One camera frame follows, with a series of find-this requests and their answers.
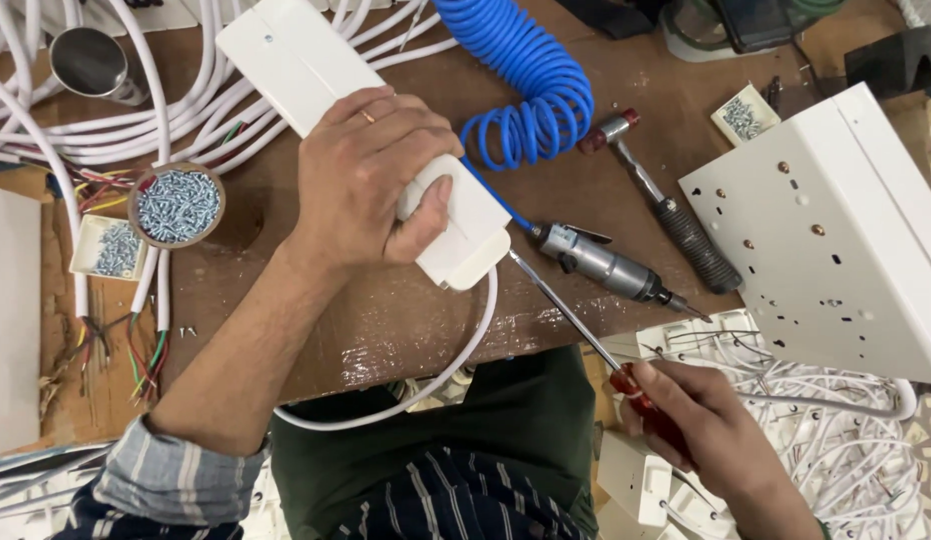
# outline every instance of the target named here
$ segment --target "hand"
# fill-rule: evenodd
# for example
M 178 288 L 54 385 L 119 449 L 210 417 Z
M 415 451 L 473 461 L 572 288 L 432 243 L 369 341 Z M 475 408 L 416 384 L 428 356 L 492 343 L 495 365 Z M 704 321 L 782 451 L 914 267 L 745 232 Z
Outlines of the hand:
M 702 485 L 725 500 L 743 537 L 821 539 L 819 522 L 796 489 L 776 451 L 719 370 L 675 361 L 632 364 L 632 375 L 685 437 Z M 619 411 L 632 436 L 640 416 L 626 402 Z M 676 468 L 692 467 L 661 437 L 646 433 L 649 448 Z
M 298 147 L 290 256 L 338 274 L 413 262 L 447 227 L 452 178 L 433 181 L 405 223 L 396 219 L 400 193 L 436 157 L 463 153 L 449 121 L 416 96 L 382 86 L 340 99 Z

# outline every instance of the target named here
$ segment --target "finger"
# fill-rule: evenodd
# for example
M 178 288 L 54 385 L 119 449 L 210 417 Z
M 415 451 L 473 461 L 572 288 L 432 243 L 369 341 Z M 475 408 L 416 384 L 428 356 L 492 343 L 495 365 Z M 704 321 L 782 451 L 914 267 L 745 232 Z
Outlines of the finger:
M 328 128 L 341 124 L 354 117 L 368 104 L 374 103 L 384 97 L 395 94 L 396 91 L 388 84 L 376 88 L 361 88 L 339 99 L 319 118 L 316 128 Z
M 712 414 L 651 362 L 635 362 L 631 369 L 632 376 L 651 402 L 669 415 L 684 433 L 694 431 L 706 415 Z
M 409 219 L 398 224 L 388 236 L 383 253 L 387 263 L 410 264 L 443 233 L 449 223 L 451 194 L 449 175 L 439 177 L 426 188 Z
M 402 141 L 415 130 L 431 129 L 445 130 L 452 134 L 452 128 L 445 117 L 435 114 L 428 108 L 407 107 L 400 108 L 363 129 L 357 129 L 350 136 L 356 139 L 357 146 L 364 152 L 372 153 Z
M 729 379 L 717 369 L 668 360 L 653 360 L 652 365 L 675 381 L 696 403 L 720 416 L 745 411 Z
M 397 179 L 397 186 L 403 188 L 435 158 L 445 154 L 461 156 L 463 152 L 459 137 L 451 129 L 421 128 L 383 148 L 368 161 L 374 170 L 388 171 Z
M 342 127 L 347 131 L 368 127 L 371 123 L 377 124 L 386 119 L 389 115 L 403 109 L 415 109 L 418 111 L 429 111 L 429 107 L 418 96 L 411 94 L 389 95 L 382 99 L 377 99 L 372 103 L 362 107 L 372 122 L 364 114 L 356 110 L 352 117 L 342 123 Z
M 628 399 L 619 401 L 619 416 L 622 417 L 622 428 L 629 437 L 642 435 L 642 417 L 633 410 Z
M 676 469 L 684 473 L 692 472 L 692 464 L 689 463 L 689 460 L 683 457 L 677 449 L 672 448 L 672 445 L 665 442 L 663 437 L 650 433 L 646 435 L 646 444 L 649 445 L 649 450 L 658 454 L 663 460 L 668 461 Z

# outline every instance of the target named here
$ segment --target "metal cup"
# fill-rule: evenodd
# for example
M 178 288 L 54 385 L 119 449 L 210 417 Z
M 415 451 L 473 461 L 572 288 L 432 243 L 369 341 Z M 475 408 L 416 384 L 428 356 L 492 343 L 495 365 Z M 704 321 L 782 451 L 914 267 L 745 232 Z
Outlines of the metal cup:
M 49 45 L 51 72 L 78 95 L 99 97 L 124 105 L 149 99 L 149 86 L 138 57 L 129 57 L 107 33 L 75 27 L 60 33 Z

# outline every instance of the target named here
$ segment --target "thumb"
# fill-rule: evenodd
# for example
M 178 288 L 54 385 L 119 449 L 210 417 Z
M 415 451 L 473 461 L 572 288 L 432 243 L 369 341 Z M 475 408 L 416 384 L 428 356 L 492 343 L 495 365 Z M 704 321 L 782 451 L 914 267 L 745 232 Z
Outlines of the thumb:
M 709 411 L 693 400 L 667 374 L 656 369 L 649 362 L 632 364 L 632 376 L 642 387 L 652 404 L 669 415 L 683 432 L 694 430 Z
M 451 176 L 443 175 L 429 184 L 409 219 L 397 224 L 388 235 L 383 251 L 386 263 L 412 263 L 446 230 L 450 195 Z

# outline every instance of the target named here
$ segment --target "small white tray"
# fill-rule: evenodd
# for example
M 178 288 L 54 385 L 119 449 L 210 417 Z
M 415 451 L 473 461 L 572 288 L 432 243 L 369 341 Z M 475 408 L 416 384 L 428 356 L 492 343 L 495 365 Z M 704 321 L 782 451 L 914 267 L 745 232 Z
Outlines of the small white tray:
M 726 121 L 727 112 L 735 106 L 736 100 L 744 106 L 750 107 L 751 117 L 755 121 L 756 129 L 749 132 L 737 131 L 729 122 Z M 766 130 L 777 126 L 783 122 L 771 106 L 764 99 L 762 94 L 756 90 L 755 86 L 749 84 L 739 93 L 735 94 L 732 99 L 726 101 L 719 110 L 712 113 L 712 121 L 719 126 L 719 131 L 735 146 L 741 146 L 744 142 L 749 142 L 762 135 Z
M 107 276 L 95 273 L 99 253 L 104 248 L 101 241 L 102 235 L 117 223 L 129 223 L 129 220 L 91 214 L 82 216 L 82 224 L 78 229 L 78 244 L 75 247 L 75 252 L 72 253 L 72 262 L 69 264 L 70 272 L 126 282 L 138 282 L 142 278 L 142 268 L 146 263 L 146 243 L 141 238 L 139 238 L 135 266 L 132 267 L 130 272 L 123 272 L 122 276 Z

